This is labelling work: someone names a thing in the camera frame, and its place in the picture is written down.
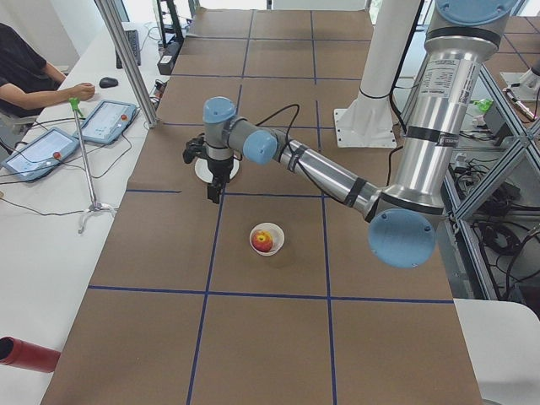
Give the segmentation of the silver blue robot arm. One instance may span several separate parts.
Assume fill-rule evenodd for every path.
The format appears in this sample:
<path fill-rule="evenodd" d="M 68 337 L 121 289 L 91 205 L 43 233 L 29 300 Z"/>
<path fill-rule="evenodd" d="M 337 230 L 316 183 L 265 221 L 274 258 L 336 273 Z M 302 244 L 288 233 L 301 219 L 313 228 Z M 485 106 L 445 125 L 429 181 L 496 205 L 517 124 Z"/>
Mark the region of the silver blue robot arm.
<path fill-rule="evenodd" d="M 428 63 L 418 88 L 394 182 L 377 187 L 283 132 L 240 117 L 213 97 L 203 107 L 205 149 L 214 202 L 229 181 L 235 153 L 259 165 L 277 161 L 329 197 L 362 213 L 371 251 L 393 267 L 426 262 L 444 204 L 440 196 L 479 70 L 499 49 L 511 1 L 438 1 L 424 47 Z"/>

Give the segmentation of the person's hand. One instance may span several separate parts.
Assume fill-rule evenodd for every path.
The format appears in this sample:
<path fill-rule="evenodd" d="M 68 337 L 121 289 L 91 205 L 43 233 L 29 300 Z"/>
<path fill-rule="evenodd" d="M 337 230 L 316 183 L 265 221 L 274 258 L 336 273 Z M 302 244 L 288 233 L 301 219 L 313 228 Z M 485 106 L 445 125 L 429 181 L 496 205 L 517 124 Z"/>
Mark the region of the person's hand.
<path fill-rule="evenodd" d="M 81 83 L 73 86 L 72 97 L 79 100 L 91 100 L 95 96 L 95 86 L 91 83 Z"/>

